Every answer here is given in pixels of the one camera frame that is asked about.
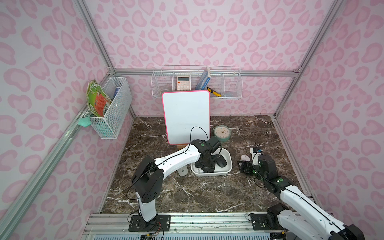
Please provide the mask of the black mouse rounded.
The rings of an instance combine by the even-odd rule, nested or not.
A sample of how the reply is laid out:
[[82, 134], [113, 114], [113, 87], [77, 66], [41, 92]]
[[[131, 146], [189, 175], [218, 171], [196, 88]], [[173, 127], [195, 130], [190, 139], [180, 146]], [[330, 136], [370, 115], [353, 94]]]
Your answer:
[[227, 163], [226, 159], [222, 155], [217, 155], [217, 157], [216, 157], [216, 164], [220, 168], [225, 168], [228, 163]]

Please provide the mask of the white storage box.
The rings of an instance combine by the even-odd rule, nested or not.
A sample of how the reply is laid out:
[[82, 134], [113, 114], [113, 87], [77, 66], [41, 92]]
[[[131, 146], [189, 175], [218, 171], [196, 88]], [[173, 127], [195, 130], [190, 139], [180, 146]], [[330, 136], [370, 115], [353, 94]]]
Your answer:
[[227, 175], [233, 169], [233, 162], [230, 152], [227, 149], [222, 149], [220, 153], [226, 160], [227, 165], [221, 168], [218, 164], [215, 166], [213, 173], [204, 173], [201, 168], [196, 168], [195, 164], [190, 164], [192, 173], [197, 177], [212, 177], [212, 176], [224, 176]]

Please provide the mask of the white computer mouse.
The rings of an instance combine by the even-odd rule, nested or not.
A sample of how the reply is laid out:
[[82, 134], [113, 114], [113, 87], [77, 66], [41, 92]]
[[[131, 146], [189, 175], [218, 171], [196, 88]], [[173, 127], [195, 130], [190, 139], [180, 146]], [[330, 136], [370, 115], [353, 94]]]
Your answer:
[[249, 156], [247, 155], [241, 155], [241, 161], [246, 161], [246, 162], [249, 162], [251, 159]]

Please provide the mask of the grey computer mouse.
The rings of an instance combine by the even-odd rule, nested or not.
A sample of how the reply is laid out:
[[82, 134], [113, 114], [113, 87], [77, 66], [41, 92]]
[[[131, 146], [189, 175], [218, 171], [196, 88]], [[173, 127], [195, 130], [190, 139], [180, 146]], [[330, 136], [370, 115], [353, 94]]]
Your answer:
[[177, 172], [178, 172], [179, 176], [181, 176], [181, 177], [186, 176], [188, 174], [188, 166], [185, 165], [185, 166], [181, 167], [180, 169], [177, 170]]

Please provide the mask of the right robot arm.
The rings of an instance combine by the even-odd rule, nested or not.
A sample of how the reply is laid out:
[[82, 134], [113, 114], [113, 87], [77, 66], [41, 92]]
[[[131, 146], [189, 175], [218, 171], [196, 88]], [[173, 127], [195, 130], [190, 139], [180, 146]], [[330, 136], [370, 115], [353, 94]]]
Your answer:
[[264, 217], [250, 214], [257, 230], [288, 230], [301, 240], [363, 240], [355, 225], [346, 225], [310, 200], [289, 179], [279, 175], [271, 156], [261, 150], [238, 162], [241, 173], [254, 176], [280, 204], [269, 207]]

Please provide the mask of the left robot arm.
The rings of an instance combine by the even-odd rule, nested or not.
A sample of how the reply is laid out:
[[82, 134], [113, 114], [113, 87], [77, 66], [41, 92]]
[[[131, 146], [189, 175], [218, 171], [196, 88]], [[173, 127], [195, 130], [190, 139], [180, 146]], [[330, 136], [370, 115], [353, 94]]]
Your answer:
[[151, 223], [157, 217], [156, 198], [162, 191], [164, 179], [188, 164], [194, 164], [204, 173], [214, 172], [214, 153], [221, 149], [219, 139], [211, 137], [207, 141], [192, 140], [183, 149], [165, 157], [144, 158], [133, 176], [132, 188], [138, 197], [140, 217], [145, 223]]

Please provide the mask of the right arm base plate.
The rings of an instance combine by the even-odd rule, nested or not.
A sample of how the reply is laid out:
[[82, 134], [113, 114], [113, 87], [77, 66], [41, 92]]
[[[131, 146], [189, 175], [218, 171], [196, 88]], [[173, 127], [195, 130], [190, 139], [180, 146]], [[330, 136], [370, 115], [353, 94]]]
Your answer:
[[284, 230], [278, 223], [269, 219], [268, 214], [250, 213], [247, 220], [251, 222], [254, 231], [282, 231]]

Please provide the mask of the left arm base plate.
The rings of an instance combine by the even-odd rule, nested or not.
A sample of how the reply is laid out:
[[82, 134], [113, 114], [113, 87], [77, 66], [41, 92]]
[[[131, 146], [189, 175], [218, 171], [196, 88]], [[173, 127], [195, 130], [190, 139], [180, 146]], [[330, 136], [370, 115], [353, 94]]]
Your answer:
[[156, 215], [154, 219], [146, 222], [140, 215], [134, 215], [129, 220], [129, 223], [129, 232], [169, 232], [171, 216]]

